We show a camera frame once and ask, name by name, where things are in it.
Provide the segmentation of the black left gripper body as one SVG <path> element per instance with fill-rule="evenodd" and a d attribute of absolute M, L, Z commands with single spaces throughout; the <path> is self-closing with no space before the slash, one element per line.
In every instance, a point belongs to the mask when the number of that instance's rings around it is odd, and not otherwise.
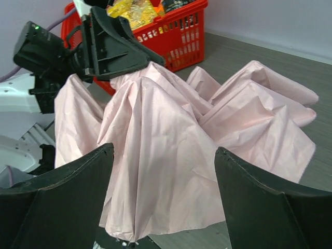
<path fill-rule="evenodd" d="M 111 76 L 109 60 L 106 57 L 110 52 L 110 45 L 106 39 L 111 35 L 112 19 L 105 9 L 93 6 L 90 14 L 83 16 L 81 20 L 80 77 L 86 80 L 96 77 L 99 81 L 109 81 Z"/>

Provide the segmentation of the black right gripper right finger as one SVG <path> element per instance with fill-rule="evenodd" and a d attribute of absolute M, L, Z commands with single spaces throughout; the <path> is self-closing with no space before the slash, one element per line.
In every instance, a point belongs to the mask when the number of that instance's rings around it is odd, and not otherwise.
<path fill-rule="evenodd" d="M 214 164 L 232 248 L 331 248 L 331 192 L 290 182 L 222 147 Z"/>

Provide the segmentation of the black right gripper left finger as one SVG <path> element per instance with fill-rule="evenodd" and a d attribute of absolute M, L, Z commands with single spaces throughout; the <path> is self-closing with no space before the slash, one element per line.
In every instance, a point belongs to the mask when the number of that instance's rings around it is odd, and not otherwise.
<path fill-rule="evenodd" d="M 114 161 L 106 143 L 1 189 L 1 248 L 92 248 Z"/>

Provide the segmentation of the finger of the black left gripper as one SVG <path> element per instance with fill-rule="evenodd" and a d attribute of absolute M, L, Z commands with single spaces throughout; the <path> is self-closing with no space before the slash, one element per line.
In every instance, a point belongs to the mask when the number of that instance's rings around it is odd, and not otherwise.
<path fill-rule="evenodd" d="M 146 68 L 150 62 L 165 66 L 165 59 L 137 40 L 101 34 L 95 38 L 95 76 L 109 80 Z"/>
<path fill-rule="evenodd" d="M 105 9 L 97 6 L 92 7 L 92 35 L 94 43 L 104 45 L 105 48 L 137 44 L 126 18 L 110 17 Z"/>

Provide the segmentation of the pink folding umbrella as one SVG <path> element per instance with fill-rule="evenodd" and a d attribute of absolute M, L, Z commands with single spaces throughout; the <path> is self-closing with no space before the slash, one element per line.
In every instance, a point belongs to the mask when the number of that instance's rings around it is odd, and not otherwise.
<path fill-rule="evenodd" d="M 318 95 L 258 61 L 223 84 L 200 67 L 184 81 L 152 62 L 110 85 L 115 95 L 102 105 L 71 75 L 54 110 L 56 167 L 114 145 L 99 222 L 112 237 L 134 242 L 223 222 L 220 146 L 295 183 L 315 152 L 302 127 L 316 118 Z"/>

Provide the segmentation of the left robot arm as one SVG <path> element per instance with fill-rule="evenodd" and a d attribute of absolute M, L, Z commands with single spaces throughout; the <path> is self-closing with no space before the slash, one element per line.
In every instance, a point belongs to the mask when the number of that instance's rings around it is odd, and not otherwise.
<path fill-rule="evenodd" d="M 34 22 L 27 22 L 15 45 L 13 61 L 28 70 L 1 80 L 1 111 L 52 114 L 54 100 L 70 75 L 82 81 L 110 81 L 145 68 L 164 65 L 162 56 L 140 43 L 123 17 L 110 17 L 93 6 L 74 28 L 82 41 L 74 48 Z M 54 141 L 34 124 L 19 140 L 1 136 L 1 187 L 33 178 L 53 168 Z"/>

